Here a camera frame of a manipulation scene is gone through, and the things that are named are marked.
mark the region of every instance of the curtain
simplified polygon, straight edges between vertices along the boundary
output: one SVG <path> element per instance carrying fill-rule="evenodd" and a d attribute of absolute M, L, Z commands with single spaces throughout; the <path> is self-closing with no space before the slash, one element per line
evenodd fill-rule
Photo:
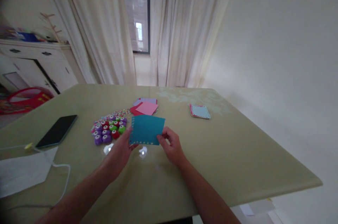
<path fill-rule="evenodd" d="M 52 0 L 87 83 L 136 85 L 124 0 Z"/>
<path fill-rule="evenodd" d="M 151 85 L 198 86 L 224 11 L 222 0 L 151 0 Z"/>

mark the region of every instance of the green tablecloth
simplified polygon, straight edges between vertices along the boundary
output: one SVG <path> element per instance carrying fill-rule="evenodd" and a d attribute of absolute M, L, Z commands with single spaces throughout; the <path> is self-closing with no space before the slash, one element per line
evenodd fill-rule
<path fill-rule="evenodd" d="M 310 170 L 212 89 L 79 84 L 0 130 L 0 147 L 37 143 L 61 116 L 78 119 L 59 145 L 55 163 L 70 164 L 69 192 L 101 163 L 93 121 L 130 108 L 139 97 L 158 99 L 156 116 L 166 119 L 195 168 L 229 206 L 322 185 Z M 189 104 L 205 105 L 210 120 L 192 117 Z M 144 159 L 135 149 L 118 179 L 83 219 L 84 223 L 160 223 L 197 214 L 193 200 L 161 146 L 149 146 Z M 27 155 L 1 152 L 1 159 Z M 46 181 L 5 198 L 4 207 L 54 204 L 62 194 L 66 168 L 52 167 Z M 32 222 L 47 209 L 17 209 L 13 220 Z"/>

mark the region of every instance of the charging cable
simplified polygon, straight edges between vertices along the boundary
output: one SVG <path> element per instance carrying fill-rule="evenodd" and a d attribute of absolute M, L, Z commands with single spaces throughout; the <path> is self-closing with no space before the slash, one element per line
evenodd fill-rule
<path fill-rule="evenodd" d="M 70 170 L 71 170 L 71 167 L 69 164 L 55 164 L 52 160 L 49 160 L 48 156 L 46 155 L 46 152 L 45 151 L 41 151 L 39 149 L 37 149 L 36 147 L 33 146 L 33 143 L 30 143 L 28 145 L 19 145 L 19 146 L 14 146 L 14 147 L 5 147 L 5 148 L 0 148 L 0 150 L 6 150 L 6 149 L 13 149 L 13 148 L 25 148 L 25 149 L 34 149 L 35 151 L 39 152 L 39 153 L 44 153 L 45 157 L 46 157 L 46 161 L 52 165 L 53 167 L 67 167 L 68 168 L 68 175 L 67 175 L 67 180 L 66 180 L 66 185 L 64 187 L 64 190 L 63 190 L 63 193 L 60 197 L 60 199 L 56 202 L 56 204 L 58 204 L 61 199 L 63 198 L 63 196 L 65 195 L 66 193 L 66 190 L 67 190 L 67 186 L 68 186 L 68 182 L 69 182 L 69 177 L 70 177 Z M 11 207 L 11 208 L 8 208 L 7 210 L 10 211 L 10 210 L 13 210 L 13 209 L 16 209 L 16 208 L 22 208 L 22 207 L 46 207 L 46 208 L 52 208 L 53 206 L 52 205 L 18 205 L 18 206 L 14 206 L 14 207 Z"/>

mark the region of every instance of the phone screen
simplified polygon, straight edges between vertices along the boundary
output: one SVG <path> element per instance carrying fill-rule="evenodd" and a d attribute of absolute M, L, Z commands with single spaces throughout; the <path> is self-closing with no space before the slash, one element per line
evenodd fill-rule
<path fill-rule="evenodd" d="M 67 135 L 71 126 L 74 124 L 77 115 L 71 115 L 59 118 L 51 129 L 43 136 L 36 145 L 37 148 L 47 147 L 50 145 L 59 144 Z"/>

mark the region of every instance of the white cabinet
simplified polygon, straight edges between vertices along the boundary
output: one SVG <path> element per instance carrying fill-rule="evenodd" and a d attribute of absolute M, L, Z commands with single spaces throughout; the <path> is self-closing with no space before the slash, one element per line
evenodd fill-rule
<path fill-rule="evenodd" d="M 69 88 L 69 86 L 73 86 L 77 84 L 76 79 L 69 73 L 65 63 L 61 60 L 38 60 L 43 69 L 48 72 L 48 76 L 50 77 L 52 83 L 56 86 L 56 88 L 63 92 Z"/>
<path fill-rule="evenodd" d="M 11 58 L 11 61 L 18 69 L 17 73 L 30 87 L 43 87 L 52 92 L 54 96 L 58 94 L 34 60 Z"/>
<path fill-rule="evenodd" d="M 55 96 L 85 83 L 69 45 L 0 40 L 0 49 L 30 87 L 43 87 Z"/>

